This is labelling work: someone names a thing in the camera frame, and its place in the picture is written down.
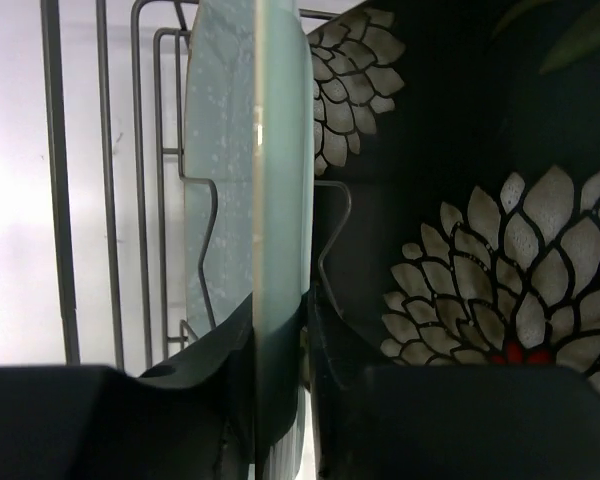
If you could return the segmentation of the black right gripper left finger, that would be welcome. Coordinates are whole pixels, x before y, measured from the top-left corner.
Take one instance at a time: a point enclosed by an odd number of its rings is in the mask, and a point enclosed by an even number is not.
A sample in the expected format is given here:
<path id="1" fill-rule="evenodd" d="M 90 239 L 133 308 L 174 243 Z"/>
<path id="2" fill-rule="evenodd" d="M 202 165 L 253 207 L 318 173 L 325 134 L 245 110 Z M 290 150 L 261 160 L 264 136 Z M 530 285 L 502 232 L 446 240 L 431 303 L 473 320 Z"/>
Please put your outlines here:
<path id="1" fill-rule="evenodd" d="M 0 479 L 244 479 L 254 456 L 252 302 L 131 377 L 0 367 Z"/>

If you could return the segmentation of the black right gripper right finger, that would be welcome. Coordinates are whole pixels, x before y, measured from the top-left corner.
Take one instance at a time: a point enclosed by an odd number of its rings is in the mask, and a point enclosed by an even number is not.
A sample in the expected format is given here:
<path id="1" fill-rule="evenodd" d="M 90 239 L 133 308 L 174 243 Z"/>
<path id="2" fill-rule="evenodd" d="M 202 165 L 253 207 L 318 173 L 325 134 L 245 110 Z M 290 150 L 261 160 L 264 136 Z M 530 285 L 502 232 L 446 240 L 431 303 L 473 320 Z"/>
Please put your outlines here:
<path id="1" fill-rule="evenodd" d="M 600 399 L 545 366 L 400 366 L 306 298 L 321 479 L 600 479 Z"/>

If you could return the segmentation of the black floral square plate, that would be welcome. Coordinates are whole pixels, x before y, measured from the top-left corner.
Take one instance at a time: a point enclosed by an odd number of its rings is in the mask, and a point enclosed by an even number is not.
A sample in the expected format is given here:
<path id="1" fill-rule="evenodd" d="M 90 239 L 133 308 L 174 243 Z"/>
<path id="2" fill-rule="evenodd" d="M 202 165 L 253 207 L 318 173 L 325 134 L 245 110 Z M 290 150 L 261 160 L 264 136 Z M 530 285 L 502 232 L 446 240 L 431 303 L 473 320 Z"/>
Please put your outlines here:
<path id="1" fill-rule="evenodd" d="M 600 1 L 365 1 L 308 43 L 320 297 L 396 363 L 600 395 Z"/>

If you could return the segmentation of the light green rectangular plate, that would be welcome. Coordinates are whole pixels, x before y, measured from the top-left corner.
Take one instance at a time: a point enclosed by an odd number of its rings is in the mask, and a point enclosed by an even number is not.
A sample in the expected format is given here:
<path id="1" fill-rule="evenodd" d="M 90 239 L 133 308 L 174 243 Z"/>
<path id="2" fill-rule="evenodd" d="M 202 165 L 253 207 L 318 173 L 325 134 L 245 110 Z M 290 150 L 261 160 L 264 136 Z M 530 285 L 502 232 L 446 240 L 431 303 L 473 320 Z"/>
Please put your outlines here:
<path id="1" fill-rule="evenodd" d="M 255 475 L 301 464 L 303 298 L 310 284 L 313 69 L 293 1 L 203 1 L 189 41 L 184 119 L 187 317 L 254 334 Z"/>

